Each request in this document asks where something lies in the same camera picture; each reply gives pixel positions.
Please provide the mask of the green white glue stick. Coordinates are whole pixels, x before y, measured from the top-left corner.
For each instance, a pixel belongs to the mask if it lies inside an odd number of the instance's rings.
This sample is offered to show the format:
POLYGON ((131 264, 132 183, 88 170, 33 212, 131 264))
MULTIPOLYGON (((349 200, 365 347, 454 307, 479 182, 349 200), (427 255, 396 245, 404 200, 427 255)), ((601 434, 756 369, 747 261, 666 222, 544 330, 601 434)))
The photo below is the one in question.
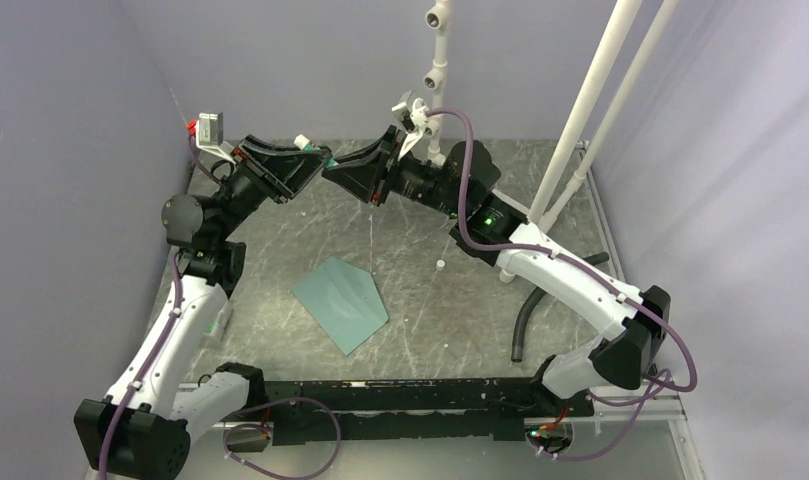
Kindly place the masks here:
POLYGON ((333 156, 332 150, 325 145, 320 145, 303 134, 299 134, 295 137, 293 144, 299 148, 300 150, 310 151, 310 150, 324 150, 327 151, 329 154, 329 158, 325 163, 325 169, 331 168, 337 164, 337 160, 333 156))

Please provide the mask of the teal envelope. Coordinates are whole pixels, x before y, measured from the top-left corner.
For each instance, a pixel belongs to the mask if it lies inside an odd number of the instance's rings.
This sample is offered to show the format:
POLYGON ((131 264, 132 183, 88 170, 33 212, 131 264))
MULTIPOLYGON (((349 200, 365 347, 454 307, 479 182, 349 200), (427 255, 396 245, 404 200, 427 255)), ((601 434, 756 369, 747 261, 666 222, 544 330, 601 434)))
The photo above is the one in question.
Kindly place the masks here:
POLYGON ((327 259, 291 292, 344 355, 389 320, 372 275, 339 258, 327 259))

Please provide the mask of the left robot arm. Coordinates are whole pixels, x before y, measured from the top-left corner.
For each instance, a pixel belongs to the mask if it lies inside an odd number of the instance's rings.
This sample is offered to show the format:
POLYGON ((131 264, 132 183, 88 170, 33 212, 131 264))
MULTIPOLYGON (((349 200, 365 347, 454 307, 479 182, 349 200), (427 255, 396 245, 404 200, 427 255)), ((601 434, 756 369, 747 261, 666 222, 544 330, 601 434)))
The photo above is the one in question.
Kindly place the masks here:
POLYGON ((207 141, 199 152, 230 168, 213 194, 177 194, 162 208, 171 287, 133 360, 98 400, 84 400, 74 425, 90 467, 105 479, 174 479, 191 446, 215 423, 252 420, 271 409, 263 371, 230 362, 190 392, 182 379, 207 328, 230 314, 229 300, 247 247, 232 233, 266 201, 294 199, 333 158, 331 150, 299 137, 291 146, 248 136, 236 144, 207 141))

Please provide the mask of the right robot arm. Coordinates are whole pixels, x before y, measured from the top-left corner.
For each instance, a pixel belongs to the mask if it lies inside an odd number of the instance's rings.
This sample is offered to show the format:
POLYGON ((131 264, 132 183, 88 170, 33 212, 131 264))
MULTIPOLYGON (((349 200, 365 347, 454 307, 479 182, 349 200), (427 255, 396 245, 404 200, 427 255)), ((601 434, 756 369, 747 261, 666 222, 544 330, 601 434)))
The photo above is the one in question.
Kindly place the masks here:
POLYGON ((404 140, 404 131, 391 126, 322 175, 367 204, 397 194, 448 216, 449 234, 468 256, 528 280, 596 330, 594 340, 541 364, 530 391, 537 411, 554 415, 573 395, 601 385, 638 389, 666 337, 667 293, 602 273, 528 221, 495 193, 501 171, 482 142, 455 144, 436 167, 406 151, 404 140))

